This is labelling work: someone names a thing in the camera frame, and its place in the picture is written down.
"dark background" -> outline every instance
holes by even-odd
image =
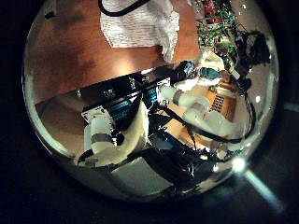
[[[140,205],[110,200],[66,175],[39,144],[21,92],[25,37],[42,0],[0,3],[0,223],[299,223],[299,104],[296,1],[260,0],[278,45],[276,115],[250,168],[280,198],[276,214],[242,177],[183,203]]]

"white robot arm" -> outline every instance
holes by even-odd
[[[95,115],[84,130],[85,151],[91,149],[93,155],[81,162],[81,166],[100,167],[118,164],[127,159],[134,150],[143,149],[149,135],[148,109],[140,101],[135,118],[129,128],[122,132],[124,140],[115,146],[111,137],[110,119]]]
[[[166,100],[187,108],[182,116],[187,123],[220,137],[234,139],[243,136],[244,125],[241,123],[232,123],[216,111],[207,113],[210,104],[206,97],[193,96],[166,86],[161,88],[161,93]]]

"wire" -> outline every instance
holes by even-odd
[[[136,9],[138,9],[139,7],[142,7],[143,5],[147,4],[150,0],[138,0],[136,2],[134,2],[133,4],[131,4],[129,7],[126,7],[125,9],[121,10],[121,11],[117,11],[117,12],[110,12],[108,10],[106,10],[103,6],[103,2],[102,0],[98,0],[98,5],[99,8],[101,9],[101,11],[109,16],[109,17],[121,17],[124,16]]]
[[[252,115],[252,121],[251,121],[251,124],[250,124],[250,129],[249,129],[248,133],[245,135],[245,138],[248,138],[251,135],[251,133],[253,132],[254,128],[255,128],[256,111],[255,111],[255,108],[254,108],[254,105],[253,105],[252,101],[250,100],[250,98],[248,97],[247,94],[246,94],[246,100],[247,100],[247,103],[249,104],[250,112],[251,112],[251,115]]]
[[[153,102],[151,102],[151,106],[149,107],[148,110],[151,110],[153,108]]]
[[[50,105],[50,103],[55,99],[55,97],[50,98],[47,102],[45,102],[45,104],[43,105],[43,107],[37,111],[37,114],[40,118],[42,118],[44,112],[46,111],[47,107]]]
[[[248,30],[245,28],[245,26],[240,22],[239,25],[247,32]]]
[[[248,129],[246,131],[246,133],[248,133],[249,130],[250,130],[250,127],[251,127],[251,123],[252,123],[252,115],[251,115],[251,111],[250,111],[250,108],[249,108],[248,100],[246,98],[245,98],[245,105],[246,105],[246,109],[247,109],[247,111],[249,113],[249,127],[248,127]]]
[[[193,134],[193,132],[192,132],[192,130],[190,129],[189,126],[186,126],[186,128],[187,128],[187,132],[188,132],[188,134],[189,134],[189,137],[190,137],[190,138],[192,139],[192,141],[193,141],[194,149],[197,150],[197,147],[196,147],[196,139],[195,139],[195,137],[194,137],[194,134]]]

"wooden table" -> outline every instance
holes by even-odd
[[[198,56],[194,13],[172,0],[180,15],[173,63]],[[165,65],[160,47],[113,49],[100,30],[97,0],[58,0],[56,17],[41,8],[28,36],[24,71],[34,76],[35,103],[61,93],[147,68]]]

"white cloth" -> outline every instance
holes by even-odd
[[[103,0],[108,11],[120,11],[135,0]],[[122,17],[101,13],[101,29],[112,48],[163,47],[164,59],[170,63],[178,42],[179,14],[169,0],[150,0]]]
[[[190,91],[194,86],[216,86],[221,81],[221,78],[214,78],[213,80],[204,77],[195,77],[192,79],[182,80],[174,85],[175,88],[181,91]]]

